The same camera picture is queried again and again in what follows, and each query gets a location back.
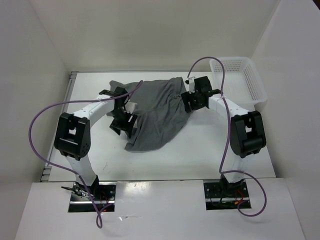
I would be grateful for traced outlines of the grey shorts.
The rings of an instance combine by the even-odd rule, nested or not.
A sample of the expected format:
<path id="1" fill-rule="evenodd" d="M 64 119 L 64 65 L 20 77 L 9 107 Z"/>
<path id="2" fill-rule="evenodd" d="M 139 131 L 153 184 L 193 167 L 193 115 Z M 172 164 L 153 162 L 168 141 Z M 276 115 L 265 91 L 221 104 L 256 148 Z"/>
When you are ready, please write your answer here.
<path id="1" fill-rule="evenodd" d="M 137 119 L 125 150 L 149 152 L 170 142 L 191 115 L 181 97 L 186 91 L 181 77 L 144 81 L 130 97 L 137 104 L 133 112 Z"/>

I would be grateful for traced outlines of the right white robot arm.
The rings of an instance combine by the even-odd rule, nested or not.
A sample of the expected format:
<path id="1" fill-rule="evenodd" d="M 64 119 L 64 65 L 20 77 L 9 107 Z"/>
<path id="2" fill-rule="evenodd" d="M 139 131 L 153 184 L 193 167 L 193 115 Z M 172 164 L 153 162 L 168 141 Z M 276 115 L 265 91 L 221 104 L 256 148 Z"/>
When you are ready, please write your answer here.
<path id="1" fill-rule="evenodd" d="M 250 160 L 266 146 L 262 115 L 240 107 L 219 89 L 212 89 L 206 76 L 191 77 L 185 83 L 188 90 L 181 97 L 187 113 L 207 108 L 227 120 L 227 149 L 219 167 L 219 191 L 230 197 L 242 186 Z"/>

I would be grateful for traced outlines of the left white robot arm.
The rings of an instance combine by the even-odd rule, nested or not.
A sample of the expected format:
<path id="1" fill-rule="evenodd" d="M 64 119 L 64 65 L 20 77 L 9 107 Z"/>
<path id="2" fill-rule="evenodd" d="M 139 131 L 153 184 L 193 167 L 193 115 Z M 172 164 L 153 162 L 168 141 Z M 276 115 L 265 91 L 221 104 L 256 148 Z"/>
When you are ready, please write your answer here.
<path id="1" fill-rule="evenodd" d="M 82 109 L 64 112 L 59 117 L 54 147 L 75 171 L 77 187 L 89 200 L 96 199 L 103 191 L 89 159 L 91 127 L 102 117 L 110 115 L 113 117 L 109 126 L 111 130 L 118 135 L 124 132 L 130 138 L 138 116 L 133 114 L 136 104 L 129 99 L 129 93 L 118 86 L 113 91 L 101 91 L 95 102 Z"/>

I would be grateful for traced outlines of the white plastic basket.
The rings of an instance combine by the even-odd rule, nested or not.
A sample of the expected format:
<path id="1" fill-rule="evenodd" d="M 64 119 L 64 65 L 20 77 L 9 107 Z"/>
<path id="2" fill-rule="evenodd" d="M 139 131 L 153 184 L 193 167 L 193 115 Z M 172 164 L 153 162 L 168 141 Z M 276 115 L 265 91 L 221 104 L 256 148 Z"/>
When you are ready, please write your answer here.
<path id="1" fill-rule="evenodd" d="M 248 57 L 222 57 L 220 63 L 209 61 L 212 80 L 218 89 L 242 107 L 252 107 L 267 101 L 268 97 L 262 79 L 254 62 Z"/>

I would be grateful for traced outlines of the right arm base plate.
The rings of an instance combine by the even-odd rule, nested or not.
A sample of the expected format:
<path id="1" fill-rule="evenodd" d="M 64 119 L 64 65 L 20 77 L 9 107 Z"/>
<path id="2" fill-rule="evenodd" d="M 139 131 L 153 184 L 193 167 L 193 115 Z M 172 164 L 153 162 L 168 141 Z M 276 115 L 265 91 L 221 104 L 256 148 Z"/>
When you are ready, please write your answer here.
<path id="1" fill-rule="evenodd" d="M 228 183 L 224 178 L 203 182 L 206 210 L 251 209 L 247 183 L 244 179 Z"/>

